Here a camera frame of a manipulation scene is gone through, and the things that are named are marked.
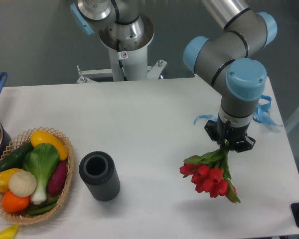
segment wicker basket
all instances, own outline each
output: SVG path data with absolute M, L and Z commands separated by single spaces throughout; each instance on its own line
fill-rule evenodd
M 25 142 L 30 141 L 31 135 L 36 132 L 37 130 L 42 130 L 49 132 L 56 136 L 61 142 L 64 143 L 65 147 L 68 150 L 68 159 L 67 159 L 67 166 L 68 166 L 68 172 L 67 172 L 67 178 L 65 181 L 65 186 L 63 188 L 63 191 L 60 194 L 60 198 L 58 199 L 56 206 L 49 212 L 39 215 L 39 216 L 34 216 L 31 217 L 27 215 L 25 212 L 20 212 L 20 213 L 7 213 L 6 211 L 3 210 L 2 208 L 2 197 L 4 193 L 0 192 L 0 216 L 4 219 L 6 219 L 9 222 L 13 222 L 19 225 L 30 225 L 30 224 L 35 224 L 38 222 L 41 222 L 43 220 L 48 219 L 51 217 L 57 210 L 60 209 L 61 205 L 65 201 L 69 189 L 71 186 L 71 181 L 73 177 L 73 171 L 74 171 L 74 153 L 73 153 L 73 146 L 71 142 L 69 141 L 69 138 L 67 138 L 62 132 L 59 132 L 58 130 L 54 128 L 35 128 L 35 129 L 29 129 L 28 131 L 23 132 L 23 134 L 19 134 L 16 138 L 14 138 L 13 141 L 10 142 L 10 144 L 6 147 L 6 150 L 3 152 L 3 155 L 1 156 L 1 160 L 4 159 L 9 153 L 17 149 L 19 146 L 23 145 Z

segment floor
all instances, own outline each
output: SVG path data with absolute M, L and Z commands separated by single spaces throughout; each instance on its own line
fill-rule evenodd
M 276 39 L 252 56 L 267 69 L 285 123 L 299 106 L 299 0 L 247 0 L 254 12 L 271 14 Z M 97 35 L 86 36 L 69 11 L 73 0 L 0 1 L 0 72 L 6 86 L 72 84 L 81 70 L 109 69 L 109 57 Z M 140 0 L 153 22 L 149 65 L 168 62 L 165 78 L 192 77 L 182 61 L 187 43 L 196 36 L 214 39 L 222 29 L 200 0 Z M 289 140 L 299 169 L 299 124 Z

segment toy vegetable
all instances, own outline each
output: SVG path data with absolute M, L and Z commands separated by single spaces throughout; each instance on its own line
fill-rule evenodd
M 25 209 L 30 203 L 29 197 L 18 197 L 8 191 L 2 197 L 2 207 L 7 213 L 15 213 Z
M 64 144 L 62 144 L 62 142 L 57 137 L 50 134 L 49 132 L 38 130 L 31 135 L 30 140 L 33 147 L 37 147 L 41 143 L 52 144 L 58 150 L 60 160 L 65 160 L 68 157 L 68 151 Z
M 38 215 L 42 215 L 45 214 L 49 211 L 51 211 L 55 206 L 57 201 L 59 200 L 59 198 L 54 198 L 51 201 L 47 201 L 45 203 L 40 204 L 39 206 L 30 208 L 29 210 L 27 210 L 27 214 L 29 216 L 38 216 Z
M 33 150 L 33 146 L 28 142 L 8 154 L 0 161 L 0 172 L 11 168 L 22 168 L 25 155 L 31 150 Z
M 13 174 L 9 180 L 9 188 L 13 194 L 19 197 L 30 196 L 35 190 L 36 179 L 27 171 L 20 171 Z
M 60 161 L 48 183 L 48 193 L 57 195 L 62 192 L 66 181 L 66 174 L 68 172 L 65 161 Z
M 59 162 L 57 149 L 49 143 L 41 143 L 34 148 L 30 157 L 23 163 L 23 168 L 32 173 L 36 179 L 35 191 L 30 195 L 30 200 L 35 205 L 47 199 L 46 185 Z
M 0 239 L 12 239 L 14 238 L 16 231 L 18 230 L 18 225 L 14 224 L 0 232 Z
M 22 171 L 20 168 L 12 168 L 6 171 L 0 172 L 0 192 L 6 193 L 9 191 L 9 180 L 13 174 Z

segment orange tomato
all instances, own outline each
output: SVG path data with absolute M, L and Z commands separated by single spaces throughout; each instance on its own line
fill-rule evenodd
M 30 197 L 18 197 L 13 192 L 8 191 L 2 197 L 2 207 L 7 213 L 15 213 L 25 209 L 30 203 Z

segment cucumber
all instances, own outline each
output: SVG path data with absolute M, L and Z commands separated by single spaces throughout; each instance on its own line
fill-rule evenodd
M 32 209 L 29 209 L 26 213 L 29 216 L 38 216 L 38 215 L 42 215 L 47 212 L 50 212 L 55 206 L 56 206 L 56 203 L 50 204 L 43 208 L 32 208 Z
M 30 209 L 38 209 L 38 208 L 45 208 L 46 206 L 49 206 L 51 204 L 56 204 L 57 201 L 59 200 L 60 197 L 56 197 L 56 198 L 53 198 L 49 201 L 45 201 L 44 203 L 41 203 L 39 205 L 33 205 L 32 207 L 29 208 Z
M 0 161 L 0 172 L 11 168 L 22 168 L 27 153 L 33 150 L 31 142 L 21 145 Z

